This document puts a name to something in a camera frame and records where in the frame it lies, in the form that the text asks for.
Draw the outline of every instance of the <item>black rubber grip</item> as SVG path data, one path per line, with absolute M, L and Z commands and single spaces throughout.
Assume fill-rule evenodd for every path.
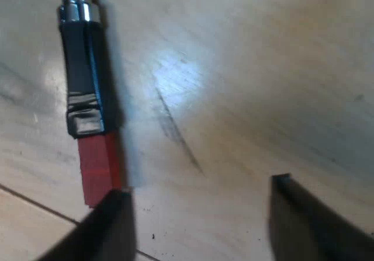
M 116 128 L 115 97 L 103 28 L 95 22 L 60 25 L 67 71 L 68 132 L 74 138 Z

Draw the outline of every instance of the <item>black object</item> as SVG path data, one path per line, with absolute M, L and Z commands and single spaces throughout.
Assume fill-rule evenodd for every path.
M 74 138 L 105 134 L 120 121 L 99 6 L 63 0 L 58 9 L 67 70 L 67 127 Z
M 38 261 L 131 261 L 135 240 L 131 195 L 112 190 L 72 233 Z
M 74 138 L 116 129 L 103 29 L 96 22 L 60 24 L 67 69 L 67 127 Z
M 269 231 L 277 261 L 374 260 L 374 240 L 290 175 L 272 177 Z

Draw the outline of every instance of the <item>screwdriver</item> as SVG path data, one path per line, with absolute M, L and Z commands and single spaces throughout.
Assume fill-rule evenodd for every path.
M 121 189 L 117 146 L 118 111 L 99 6 L 63 0 L 58 8 L 67 79 L 66 122 L 78 140 L 85 203 L 95 207 Z

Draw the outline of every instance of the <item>pencil mark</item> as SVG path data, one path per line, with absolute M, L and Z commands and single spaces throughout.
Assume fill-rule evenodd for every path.
M 160 90 L 157 87 L 155 87 L 155 89 L 157 92 L 157 96 L 162 103 L 162 110 L 164 113 L 163 116 L 158 114 L 158 121 L 160 122 L 162 131 L 164 132 L 167 138 L 174 141 L 175 143 L 178 143 L 182 147 L 184 153 L 187 155 L 190 162 L 198 171 L 200 171 L 204 175 L 202 167 L 200 166 L 198 160 L 194 156 L 191 148 L 188 146 L 186 140 L 183 138 L 181 131 L 175 123 L 174 118 L 171 116 L 169 107 L 167 106 L 164 98 L 162 97 Z

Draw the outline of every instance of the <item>wood grain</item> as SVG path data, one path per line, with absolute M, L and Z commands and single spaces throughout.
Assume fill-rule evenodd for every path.
M 140 250 L 272 260 L 283 172 L 374 231 L 374 0 L 101 1 Z M 0 183 L 80 220 L 59 2 L 0 0 Z
M 74 225 L 0 190 L 0 260 L 34 260 Z

